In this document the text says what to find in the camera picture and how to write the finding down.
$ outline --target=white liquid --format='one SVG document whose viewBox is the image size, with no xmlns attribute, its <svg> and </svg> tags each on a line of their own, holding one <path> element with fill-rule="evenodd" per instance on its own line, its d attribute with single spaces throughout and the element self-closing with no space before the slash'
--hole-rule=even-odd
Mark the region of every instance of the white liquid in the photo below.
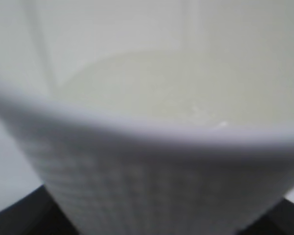
<svg viewBox="0 0 294 235">
<path fill-rule="evenodd" d="M 217 128 L 294 120 L 294 90 L 278 78 L 188 52 L 102 60 L 58 88 L 56 97 L 98 111 Z"/>
</svg>

